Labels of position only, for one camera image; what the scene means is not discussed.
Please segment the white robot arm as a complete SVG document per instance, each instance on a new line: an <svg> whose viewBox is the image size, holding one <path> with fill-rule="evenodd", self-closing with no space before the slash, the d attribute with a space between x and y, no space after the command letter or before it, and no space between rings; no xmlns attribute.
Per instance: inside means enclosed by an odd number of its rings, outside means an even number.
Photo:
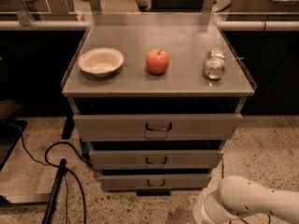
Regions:
<svg viewBox="0 0 299 224"><path fill-rule="evenodd" d="M203 192L192 213L197 224L225 224L256 214L299 224L299 193L266 188L242 176L230 175L214 191Z"/></svg>

